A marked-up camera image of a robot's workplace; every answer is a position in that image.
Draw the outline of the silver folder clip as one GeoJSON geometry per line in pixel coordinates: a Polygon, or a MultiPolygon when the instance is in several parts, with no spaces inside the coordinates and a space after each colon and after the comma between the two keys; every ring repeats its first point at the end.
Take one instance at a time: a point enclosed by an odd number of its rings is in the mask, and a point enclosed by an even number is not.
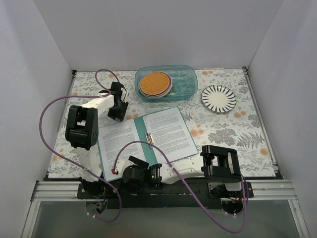
{"type": "Polygon", "coordinates": [[[153,145],[154,145],[154,140],[153,140],[153,137],[151,135],[151,133],[148,133],[147,131],[145,132],[145,136],[146,136],[146,140],[149,144],[149,147],[152,148],[153,145]]]}

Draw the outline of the teal plastic folder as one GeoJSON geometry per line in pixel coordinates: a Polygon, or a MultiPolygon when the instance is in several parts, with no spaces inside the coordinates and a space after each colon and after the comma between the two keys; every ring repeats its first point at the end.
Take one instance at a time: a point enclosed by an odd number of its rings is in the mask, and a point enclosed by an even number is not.
{"type": "Polygon", "coordinates": [[[99,129],[98,147],[104,178],[119,179],[111,170],[129,156],[148,162],[174,162],[198,153],[178,107],[151,113],[99,129]]]}

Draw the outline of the printed paper sheet top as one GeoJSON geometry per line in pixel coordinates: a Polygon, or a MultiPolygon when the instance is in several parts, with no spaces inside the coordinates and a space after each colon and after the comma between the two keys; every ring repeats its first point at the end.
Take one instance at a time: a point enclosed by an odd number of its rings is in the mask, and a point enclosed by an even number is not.
{"type": "Polygon", "coordinates": [[[130,156],[145,160],[140,143],[131,144],[120,152],[126,144],[137,140],[139,140],[139,135],[132,119],[99,129],[98,146],[105,180],[112,181],[120,178],[120,174],[114,175],[111,172],[117,155],[119,155],[119,159],[125,161],[130,156]]]}

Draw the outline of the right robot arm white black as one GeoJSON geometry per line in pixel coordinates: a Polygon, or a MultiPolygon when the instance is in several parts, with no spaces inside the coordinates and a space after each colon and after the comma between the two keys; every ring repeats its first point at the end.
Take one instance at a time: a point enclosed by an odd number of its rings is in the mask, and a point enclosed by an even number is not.
{"type": "Polygon", "coordinates": [[[199,158],[178,160],[171,165],[149,163],[130,156],[127,161],[118,160],[115,171],[122,175],[122,182],[134,186],[159,188],[194,177],[211,178],[224,184],[224,191],[235,197],[242,191],[242,176],[238,153],[235,149],[206,145],[199,158]]]}

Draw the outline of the printed paper stack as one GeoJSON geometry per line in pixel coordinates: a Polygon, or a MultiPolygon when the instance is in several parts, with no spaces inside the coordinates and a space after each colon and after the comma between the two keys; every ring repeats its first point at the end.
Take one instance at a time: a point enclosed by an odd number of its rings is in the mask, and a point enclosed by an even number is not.
{"type": "Polygon", "coordinates": [[[198,153],[190,131],[178,107],[143,116],[147,133],[170,162],[198,153]]]}

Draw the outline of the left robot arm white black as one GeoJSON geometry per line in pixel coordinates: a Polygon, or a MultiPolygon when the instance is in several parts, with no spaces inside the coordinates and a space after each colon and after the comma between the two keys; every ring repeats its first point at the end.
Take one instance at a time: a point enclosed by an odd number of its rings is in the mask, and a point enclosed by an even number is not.
{"type": "Polygon", "coordinates": [[[128,93],[119,82],[111,84],[110,93],[100,91],[97,98],[80,106],[72,105],[68,111],[65,139],[75,148],[83,172],[79,178],[83,189],[94,198],[105,194],[105,185],[99,180],[102,175],[101,160],[98,152],[99,116],[106,114],[109,118],[123,121],[128,102],[128,93]]]}

